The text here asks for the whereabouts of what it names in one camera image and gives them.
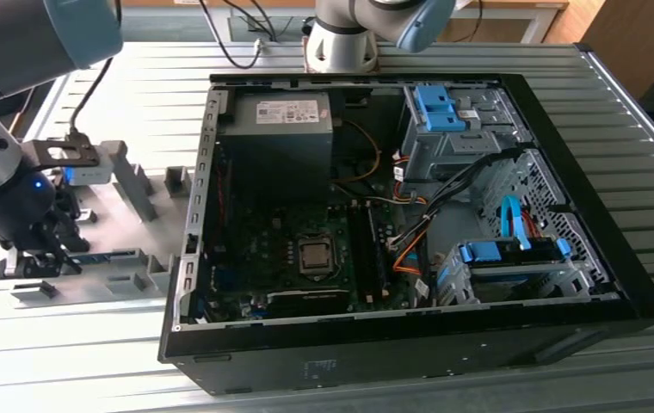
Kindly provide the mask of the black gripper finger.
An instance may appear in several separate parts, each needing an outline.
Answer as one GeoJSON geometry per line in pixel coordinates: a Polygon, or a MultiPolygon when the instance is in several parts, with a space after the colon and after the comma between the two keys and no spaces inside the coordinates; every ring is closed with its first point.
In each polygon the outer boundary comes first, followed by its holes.
{"type": "Polygon", "coordinates": [[[72,253],[88,252],[91,245],[81,237],[77,226],[79,207],[67,201],[59,201],[53,207],[53,216],[56,218],[55,233],[61,244],[72,253]]]}
{"type": "Polygon", "coordinates": [[[7,257],[0,261],[0,280],[56,278],[80,274],[81,267],[61,247],[53,227],[33,224],[12,240],[1,240],[7,257]]]}

